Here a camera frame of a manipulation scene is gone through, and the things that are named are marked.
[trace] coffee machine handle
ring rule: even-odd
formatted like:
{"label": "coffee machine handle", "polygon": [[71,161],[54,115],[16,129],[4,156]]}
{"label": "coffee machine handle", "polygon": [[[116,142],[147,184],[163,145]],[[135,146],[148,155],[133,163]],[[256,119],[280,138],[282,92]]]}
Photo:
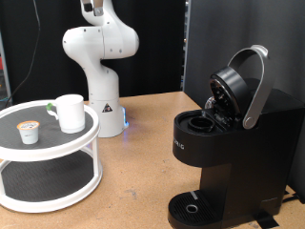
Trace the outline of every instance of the coffee machine handle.
{"label": "coffee machine handle", "polygon": [[262,73],[259,85],[254,94],[253,100],[249,106],[247,113],[243,119],[243,127],[245,129],[252,129],[259,119],[260,113],[266,103],[266,100],[273,88],[275,83],[275,75],[265,73],[266,60],[269,60],[268,50],[260,45],[253,45],[250,48],[243,49],[236,53],[234,57],[230,60],[228,66],[237,70],[243,62],[245,62],[250,56],[257,54],[260,58]]}

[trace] coffee machine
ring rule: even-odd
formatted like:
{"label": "coffee machine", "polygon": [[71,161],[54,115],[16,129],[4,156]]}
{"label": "coffee machine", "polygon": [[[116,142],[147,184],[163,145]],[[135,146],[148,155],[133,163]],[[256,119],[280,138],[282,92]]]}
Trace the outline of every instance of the coffee machine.
{"label": "coffee machine", "polygon": [[[261,63],[260,80],[238,73],[253,55]],[[262,46],[239,51],[212,74],[213,97],[205,109],[174,119],[174,156],[202,173],[199,190],[170,201],[173,228],[221,229],[253,220],[262,228],[277,226],[273,216],[285,194],[305,110],[273,89],[269,60]]]}

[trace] drip tray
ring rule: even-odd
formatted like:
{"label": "drip tray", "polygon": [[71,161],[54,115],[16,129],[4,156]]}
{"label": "drip tray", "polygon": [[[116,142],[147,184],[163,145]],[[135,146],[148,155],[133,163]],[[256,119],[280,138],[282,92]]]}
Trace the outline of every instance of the drip tray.
{"label": "drip tray", "polygon": [[41,202],[66,197],[93,179],[92,157],[83,151],[51,160],[11,162],[1,173],[6,196]]}
{"label": "drip tray", "polygon": [[169,222],[173,228],[220,228],[220,218],[199,190],[171,200]]}

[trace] black curtain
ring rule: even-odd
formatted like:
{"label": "black curtain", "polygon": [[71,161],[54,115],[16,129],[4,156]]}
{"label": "black curtain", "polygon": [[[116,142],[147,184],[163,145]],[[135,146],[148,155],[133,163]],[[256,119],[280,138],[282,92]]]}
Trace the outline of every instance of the black curtain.
{"label": "black curtain", "polygon": [[[185,93],[200,107],[212,96],[212,73],[228,65],[241,49],[269,50],[274,87],[305,102],[305,4],[303,0],[192,0]],[[257,57],[240,69],[260,78]],[[305,131],[300,135],[289,184],[305,198]]]}
{"label": "black curtain", "polygon": [[[120,96],[180,90],[183,55],[184,0],[112,0],[118,17],[139,35],[135,56],[105,60],[120,78]],[[82,94],[87,78],[69,59],[62,38],[70,28],[90,26],[80,0],[37,0],[41,36],[29,80],[13,97],[14,104]],[[0,30],[13,91],[28,74],[38,33],[32,0],[0,0]]]}

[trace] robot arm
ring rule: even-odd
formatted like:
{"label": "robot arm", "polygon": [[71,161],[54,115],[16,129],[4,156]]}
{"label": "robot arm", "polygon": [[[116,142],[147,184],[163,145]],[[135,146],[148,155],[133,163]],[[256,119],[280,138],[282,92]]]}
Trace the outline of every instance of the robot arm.
{"label": "robot arm", "polygon": [[124,109],[119,104],[118,75],[101,65],[100,60],[135,55],[139,38],[117,17],[112,0],[80,1],[84,18],[94,26],[66,31],[63,47],[68,57],[76,61],[86,74],[90,106],[100,119],[99,136],[119,135],[126,123]]}

